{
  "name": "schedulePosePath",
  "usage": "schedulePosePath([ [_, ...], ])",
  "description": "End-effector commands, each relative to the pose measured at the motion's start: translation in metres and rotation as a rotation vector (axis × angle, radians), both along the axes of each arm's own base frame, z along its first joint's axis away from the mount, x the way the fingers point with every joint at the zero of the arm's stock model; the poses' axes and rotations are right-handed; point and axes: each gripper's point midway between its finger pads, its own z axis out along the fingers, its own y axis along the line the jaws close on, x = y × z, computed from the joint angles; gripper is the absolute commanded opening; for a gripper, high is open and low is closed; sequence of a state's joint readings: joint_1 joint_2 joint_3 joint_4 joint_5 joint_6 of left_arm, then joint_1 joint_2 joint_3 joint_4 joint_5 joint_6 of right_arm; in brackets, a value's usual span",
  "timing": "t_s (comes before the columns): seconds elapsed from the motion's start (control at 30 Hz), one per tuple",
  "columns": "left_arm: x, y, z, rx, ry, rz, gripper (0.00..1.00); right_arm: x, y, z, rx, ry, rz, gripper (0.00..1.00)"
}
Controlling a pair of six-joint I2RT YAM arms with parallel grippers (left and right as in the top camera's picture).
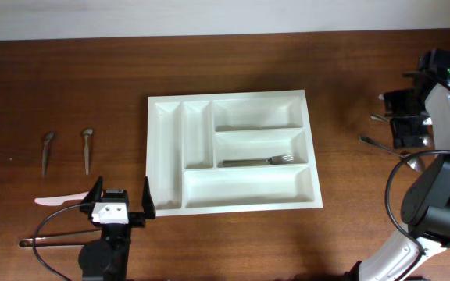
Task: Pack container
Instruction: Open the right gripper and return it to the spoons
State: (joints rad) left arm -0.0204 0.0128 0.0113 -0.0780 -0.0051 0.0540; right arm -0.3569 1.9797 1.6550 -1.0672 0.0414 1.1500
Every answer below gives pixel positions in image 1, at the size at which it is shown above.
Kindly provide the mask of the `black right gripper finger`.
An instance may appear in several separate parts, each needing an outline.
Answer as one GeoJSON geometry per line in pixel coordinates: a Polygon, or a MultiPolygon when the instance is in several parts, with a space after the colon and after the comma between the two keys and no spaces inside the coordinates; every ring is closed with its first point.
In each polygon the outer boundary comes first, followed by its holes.
{"type": "Polygon", "coordinates": [[[424,125],[419,117],[395,117],[390,126],[395,149],[424,146],[424,125]]]}
{"type": "Polygon", "coordinates": [[[390,91],[383,94],[386,116],[413,116],[416,114],[416,99],[413,89],[390,91]]]}

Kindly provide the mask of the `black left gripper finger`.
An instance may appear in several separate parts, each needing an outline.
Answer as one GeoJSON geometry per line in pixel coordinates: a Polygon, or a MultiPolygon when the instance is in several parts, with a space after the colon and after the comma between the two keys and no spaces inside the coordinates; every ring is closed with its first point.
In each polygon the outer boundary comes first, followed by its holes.
{"type": "Polygon", "coordinates": [[[141,207],[143,208],[143,214],[145,219],[155,219],[156,217],[155,205],[152,200],[149,178],[147,176],[145,177],[144,181],[141,207]]]}
{"type": "Polygon", "coordinates": [[[103,177],[97,178],[94,186],[86,194],[80,203],[80,211],[83,213],[92,213],[96,203],[102,199],[103,177]]]}

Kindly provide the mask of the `metal tablespoon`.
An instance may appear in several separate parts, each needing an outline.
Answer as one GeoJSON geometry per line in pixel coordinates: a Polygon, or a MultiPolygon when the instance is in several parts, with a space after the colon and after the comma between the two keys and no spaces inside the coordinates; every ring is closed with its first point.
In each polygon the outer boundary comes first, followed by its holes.
{"type": "MultiPolygon", "coordinates": [[[[380,121],[380,122],[383,122],[383,123],[389,123],[391,121],[389,118],[384,117],[384,116],[380,116],[380,115],[375,114],[375,113],[372,113],[370,115],[370,118],[372,120],[380,121]]],[[[423,142],[423,146],[431,147],[434,144],[434,141],[433,141],[431,136],[422,136],[422,137],[420,137],[420,139],[423,142]]]]}
{"type": "MultiPolygon", "coordinates": [[[[380,148],[382,150],[388,151],[388,152],[392,153],[393,155],[396,155],[396,156],[398,156],[400,158],[407,158],[407,157],[409,157],[409,153],[408,152],[395,151],[392,148],[389,148],[389,147],[387,147],[387,146],[385,146],[383,144],[380,144],[380,143],[376,142],[375,140],[369,138],[368,136],[360,135],[360,136],[358,136],[358,139],[361,142],[363,142],[363,143],[366,143],[366,144],[369,144],[369,145],[374,146],[376,148],[380,148]]],[[[409,168],[417,171],[418,173],[423,173],[425,168],[426,168],[426,166],[425,166],[425,164],[424,164],[424,162],[423,162],[423,160],[421,158],[411,158],[410,160],[407,161],[406,165],[409,168]]]]}

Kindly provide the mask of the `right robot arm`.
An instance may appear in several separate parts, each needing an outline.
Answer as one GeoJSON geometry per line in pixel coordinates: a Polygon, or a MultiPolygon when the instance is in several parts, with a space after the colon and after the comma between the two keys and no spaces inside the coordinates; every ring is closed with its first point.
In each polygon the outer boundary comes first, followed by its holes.
{"type": "Polygon", "coordinates": [[[345,280],[408,280],[429,258],[450,249],[450,51],[424,53],[407,75],[411,88],[380,96],[392,151],[414,150],[399,155],[384,191],[395,231],[345,280]]]}

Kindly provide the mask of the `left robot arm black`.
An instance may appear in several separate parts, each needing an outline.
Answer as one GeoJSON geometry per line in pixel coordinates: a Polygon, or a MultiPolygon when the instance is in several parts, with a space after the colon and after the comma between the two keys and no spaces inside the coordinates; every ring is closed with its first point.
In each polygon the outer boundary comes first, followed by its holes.
{"type": "Polygon", "coordinates": [[[80,211],[88,216],[93,226],[101,230],[97,240],[80,250],[78,264],[82,280],[125,280],[133,228],[144,228],[155,218],[149,180],[145,179],[142,194],[142,212],[129,212],[126,190],[102,188],[103,178],[81,201],[80,211]]]}

